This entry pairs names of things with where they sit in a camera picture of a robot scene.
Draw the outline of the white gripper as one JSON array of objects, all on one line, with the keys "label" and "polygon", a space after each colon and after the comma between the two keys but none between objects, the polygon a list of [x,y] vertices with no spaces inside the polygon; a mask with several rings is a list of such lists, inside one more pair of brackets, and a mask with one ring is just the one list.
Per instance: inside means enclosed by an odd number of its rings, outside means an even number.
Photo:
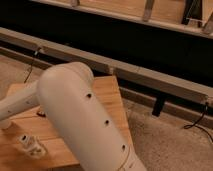
[{"label": "white gripper", "polygon": [[23,134],[19,137],[19,142],[22,145],[22,151],[29,157],[42,158],[47,153],[45,146],[33,135]]}]

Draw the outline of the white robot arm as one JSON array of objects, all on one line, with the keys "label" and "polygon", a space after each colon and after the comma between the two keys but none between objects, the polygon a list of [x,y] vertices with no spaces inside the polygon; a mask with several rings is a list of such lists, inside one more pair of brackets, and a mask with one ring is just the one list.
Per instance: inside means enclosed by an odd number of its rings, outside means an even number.
[{"label": "white robot arm", "polygon": [[86,64],[52,66],[0,101],[0,121],[41,106],[85,171],[147,171],[93,92]]}]

